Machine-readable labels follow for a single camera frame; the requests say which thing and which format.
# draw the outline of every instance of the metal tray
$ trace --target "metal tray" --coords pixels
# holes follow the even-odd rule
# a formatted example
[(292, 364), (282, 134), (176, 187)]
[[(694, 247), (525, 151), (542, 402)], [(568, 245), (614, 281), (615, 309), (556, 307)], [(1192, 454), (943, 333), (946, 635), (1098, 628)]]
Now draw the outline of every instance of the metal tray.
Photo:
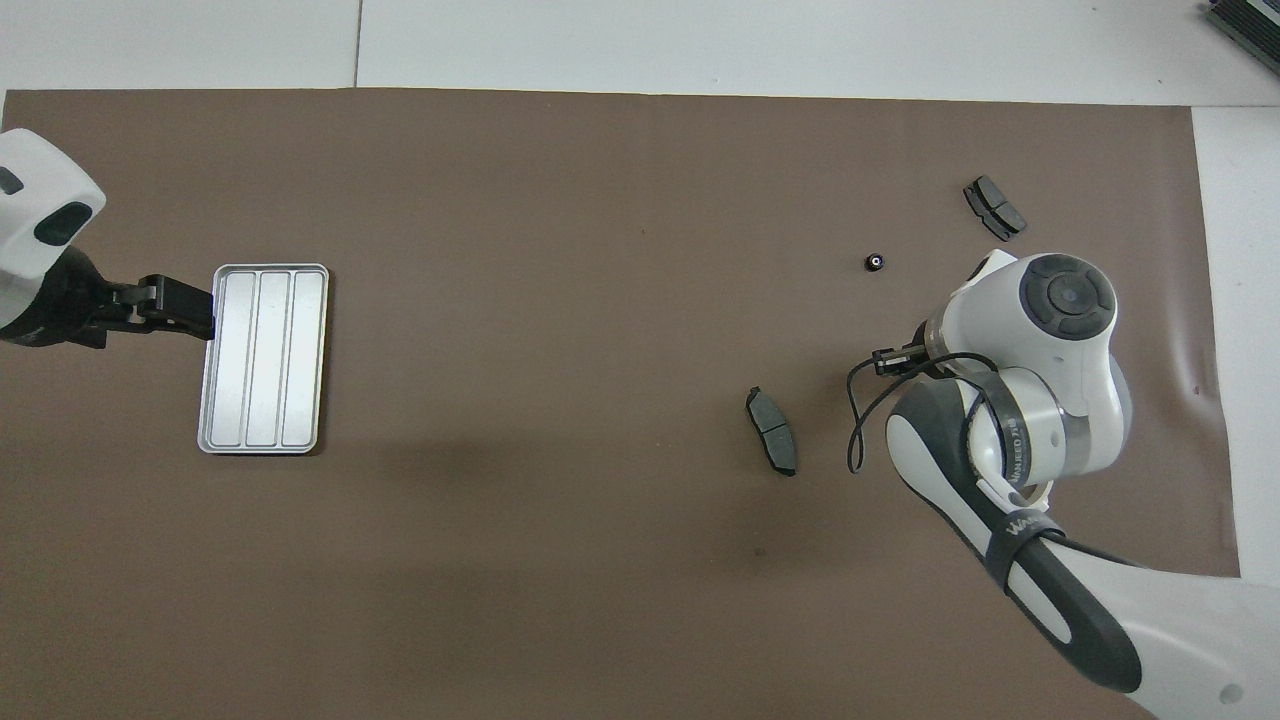
[(328, 310), (324, 265), (223, 265), (214, 273), (201, 450), (300, 455), (315, 447)]

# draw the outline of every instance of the brown mat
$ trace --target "brown mat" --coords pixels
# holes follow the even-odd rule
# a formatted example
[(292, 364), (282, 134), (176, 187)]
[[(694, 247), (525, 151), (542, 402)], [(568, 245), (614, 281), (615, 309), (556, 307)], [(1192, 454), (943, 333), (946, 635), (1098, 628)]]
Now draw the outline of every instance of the brown mat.
[(0, 346), (3, 716), (1144, 717), (908, 492), (883, 419), (844, 468), (847, 368), (1000, 245), (980, 173), (1030, 222), (1007, 250), (1120, 293), (1133, 439), (1055, 518), (1236, 573), (1185, 108), (12, 92), (5, 124), (106, 191), (108, 278), (320, 261), (334, 293), (310, 457), (202, 455), (191, 338)]

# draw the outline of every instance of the cable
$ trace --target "cable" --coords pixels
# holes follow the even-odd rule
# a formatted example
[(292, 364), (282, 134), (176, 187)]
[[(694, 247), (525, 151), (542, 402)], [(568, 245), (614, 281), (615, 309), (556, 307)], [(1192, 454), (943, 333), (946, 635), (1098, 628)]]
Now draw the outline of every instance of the cable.
[[(861, 370), (863, 368), (873, 363), (876, 363), (876, 357), (868, 357), (867, 360), (863, 360), (861, 363), (854, 365), (854, 369), (849, 370), (849, 374), (845, 375), (845, 391), (849, 393), (849, 407), (852, 409), (854, 411), (855, 423), (858, 421), (859, 413), (858, 413), (858, 398), (854, 396), (854, 375), (858, 374), (858, 370)], [(863, 430), (860, 425), (854, 428), (854, 433), (856, 433), (858, 436), (858, 466), (856, 468), (854, 466), (854, 436), (849, 436), (849, 450), (845, 452), (845, 465), (849, 466), (850, 473), (856, 475), (858, 471), (861, 470), (863, 468), (863, 460), (867, 446), (863, 442)]]
[[(960, 437), (964, 438), (964, 452), (965, 452), (965, 457), (969, 459), (969, 469), (973, 470), (974, 475), (982, 477), (982, 473), (973, 464), (973, 446), (970, 443), (970, 441), (973, 438), (970, 437), (969, 429), (973, 428), (973, 419), (978, 415), (978, 409), (982, 407), (983, 404), (986, 404), (987, 407), (992, 407), (992, 410), (991, 410), (991, 413), (992, 413), (992, 421), (995, 421), (997, 425), (1000, 423), (995, 418), (995, 407), (991, 405), (991, 398), (987, 397), (987, 388), (984, 388), (980, 384), (970, 380), (969, 378), (961, 378), (960, 375), (956, 375), (956, 379), (960, 380), (960, 382), (963, 382), (963, 383), (965, 383), (965, 384), (968, 384), (969, 387), (972, 387), (978, 393), (978, 397), (975, 397), (973, 400), (973, 405), (969, 406), (969, 411), (965, 413), (964, 423), (960, 424)], [(1000, 433), (996, 433), (996, 439), (1000, 442), (1000, 457), (1001, 457), (1000, 475), (1005, 477), (1005, 471), (1007, 470), (1007, 468), (1005, 466), (1005, 462), (1004, 462), (1004, 457), (1005, 457), (1005, 437), (1002, 434), (1000, 434)]]
[[(937, 357), (931, 357), (931, 359), (920, 363), (919, 365), (911, 368), (910, 370), (908, 370), (906, 373), (904, 373), (901, 377), (899, 377), (896, 380), (893, 380), (892, 383), (890, 383), (890, 386), (887, 388), (884, 388), (878, 396), (876, 396), (876, 400), (873, 400), (872, 404), (867, 406), (867, 411), (865, 413), (859, 413), (858, 411), (858, 401), (854, 397), (854, 375), (858, 373), (858, 370), (861, 370), (867, 365), (870, 365), (872, 363), (874, 363), (874, 357), (869, 359), (869, 360), (863, 360), (861, 363), (859, 363), (858, 365), (855, 365), (852, 370), (849, 370), (849, 375), (846, 375), (846, 378), (845, 378), (845, 380), (846, 380), (845, 382), (845, 389), (849, 391), (849, 405), (854, 409), (854, 432), (851, 432), (849, 434), (849, 447), (845, 451), (845, 465), (849, 468), (850, 473), (852, 473), (854, 475), (856, 475), (863, 469), (863, 461), (865, 460), (865, 446), (867, 446), (865, 441), (863, 439), (863, 425), (867, 423), (867, 418), (870, 416), (872, 411), (874, 411), (876, 407), (879, 406), (881, 402), (884, 402), (884, 400), (895, 389), (897, 389), (897, 388), (902, 387), (905, 383), (915, 379), (920, 373), (925, 373), (928, 370), (932, 370), (933, 368), (937, 368), (942, 363), (947, 363), (947, 361), (951, 361), (951, 360), (975, 360), (978, 363), (982, 363), (987, 368), (989, 368), (992, 372), (996, 372), (998, 369), (996, 366), (996, 364), (989, 357), (987, 357), (986, 355), (980, 355), (978, 352), (948, 352), (946, 355), (940, 355)], [(979, 388), (979, 396), (980, 395), (982, 395), (982, 389)], [(854, 446), (855, 445), (858, 446), (858, 464), (856, 465), (854, 464)]]
[(1046, 539), (1046, 541), (1050, 541), (1050, 542), (1056, 542), (1057, 544), (1060, 544), (1062, 547), (1069, 547), (1071, 550), (1078, 550), (1078, 551), (1080, 551), (1080, 552), (1083, 552), (1085, 555), (1092, 555), (1092, 556), (1098, 557), (1101, 560), (1108, 560), (1111, 562), (1119, 562), (1120, 565), (1129, 565), (1132, 568), (1142, 568), (1144, 570), (1148, 569), (1146, 565), (1139, 565), (1138, 562), (1134, 562), (1132, 560), (1125, 560), (1124, 557), (1120, 557), (1119, 555), (1112, 555), (1112, 553), (1110, 553), (1110, 552), (1107, 552), (1105, 550), (1098, 550), (1096, 547), (1087, 546), (1083, 542), (1074, 541), (1074, 539), (1071, 539), (1071, 538), (1069, 538), (1066, 536), (1043, 534), (1043, 536), (1041, 536), (1041, 539)]

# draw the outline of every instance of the white floor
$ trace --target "white floor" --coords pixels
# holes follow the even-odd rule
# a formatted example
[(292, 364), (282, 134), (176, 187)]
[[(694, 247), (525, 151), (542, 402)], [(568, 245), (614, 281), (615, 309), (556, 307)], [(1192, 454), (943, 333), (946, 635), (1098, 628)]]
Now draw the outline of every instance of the white floor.
[(0, 0), (0, 88), (353, 85), (1194, 106), (1240, 568), (1280, 585), (1280, 77), (1196, 0)]

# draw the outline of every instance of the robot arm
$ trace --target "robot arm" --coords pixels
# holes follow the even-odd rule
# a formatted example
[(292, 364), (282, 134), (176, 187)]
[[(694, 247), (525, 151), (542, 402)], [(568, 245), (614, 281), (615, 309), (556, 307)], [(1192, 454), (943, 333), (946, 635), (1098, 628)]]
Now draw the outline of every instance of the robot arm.
[(1276, 717), (1280, 588), (1133, 566), (1046, 515), (1051, 482), (1110, 465), (1128, 432), (1110, 288), (1074, 258), (988, 258), (922, 334), (928, 355), (1000, 370), (960, 360), (915, 384), (888, 419), (890, 455), (1083, 675), (1161, 717)]
[(70, 158), (26, 129), (0, 133), (0, 340), (106, 347), (108, 331), (212, 337), (212, 297), (164, 275), (102, 279), (70, 242), (106, 205)]

